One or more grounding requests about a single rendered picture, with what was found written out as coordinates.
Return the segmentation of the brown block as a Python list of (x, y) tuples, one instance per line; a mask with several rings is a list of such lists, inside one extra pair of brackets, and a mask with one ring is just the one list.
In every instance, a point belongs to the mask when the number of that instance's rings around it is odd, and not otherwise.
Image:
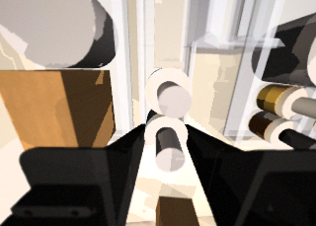
[(199, 226), (192, 198), (159, 195), (155, 209), (156, 226)]

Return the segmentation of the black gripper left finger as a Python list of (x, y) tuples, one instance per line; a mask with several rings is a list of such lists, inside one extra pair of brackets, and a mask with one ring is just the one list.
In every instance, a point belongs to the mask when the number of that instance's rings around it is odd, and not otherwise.
[(125, 226), (144, 149), (145, 123), (101, 147), (32, 147), (19, 166), (29, 188), (48, 184), (100, 186), (109, 226)]

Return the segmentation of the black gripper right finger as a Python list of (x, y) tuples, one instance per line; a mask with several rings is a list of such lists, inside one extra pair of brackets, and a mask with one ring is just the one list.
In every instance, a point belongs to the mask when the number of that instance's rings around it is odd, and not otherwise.
[(242, 226), (268, 172), (316, 172), (316, 149), (244, 151), (189, 124), (188, 151), (216, 226)]

